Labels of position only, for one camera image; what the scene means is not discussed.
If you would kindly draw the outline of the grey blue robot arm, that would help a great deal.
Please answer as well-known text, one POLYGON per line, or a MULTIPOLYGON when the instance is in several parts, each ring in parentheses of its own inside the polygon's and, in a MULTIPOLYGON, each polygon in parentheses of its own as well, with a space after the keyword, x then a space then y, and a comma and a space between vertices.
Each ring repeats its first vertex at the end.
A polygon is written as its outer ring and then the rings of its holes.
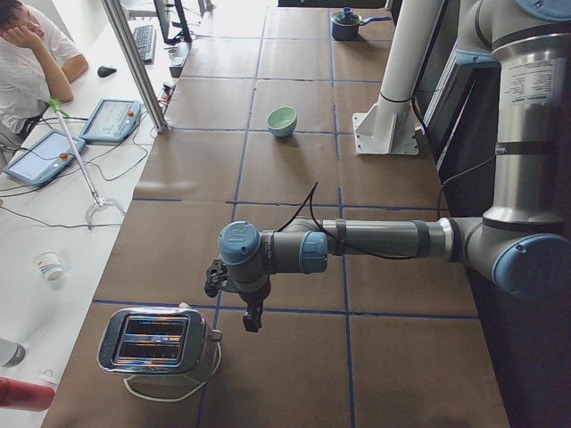
POLYGON ((570 24, 536 19, 520 1, 464 1, 460 57, 475 59, 492 78, 492 100, 476 109, 475 131, 460 178, 468 211, 444 212, 442 187, 429 150, 414 136, 418 78, 446 9, 443 1, 400 1, 389 12, 395 28, 385 49, 377 101, 357 113, 339 136, 338 198, 325 200, 355 220, 297 218, 279 226, 272 202, 310 205, 302 191, 310 169, 325 163, 303 158, 300 143, 316 136, 273 138, 256 128, 248 137, 239 181, 237 218, 257 213, 266 227, 248 229, 244 248, 222 243, 205 265, 209 296, 220 291, 252 299, 255 323, 269 294, 269 278, 284 275, 295 299, 308 274, 325 268, 328 253, 347 255, 354 285, 352 311, 433 316, 465 296, 466 273, 476 276, 476 300, 488 323, 507 320, 531 330, 570 323, 570 245, 552 207, 559 105, 569 83, 570 24), (497 134, 494 144, 489 137, 497 134))

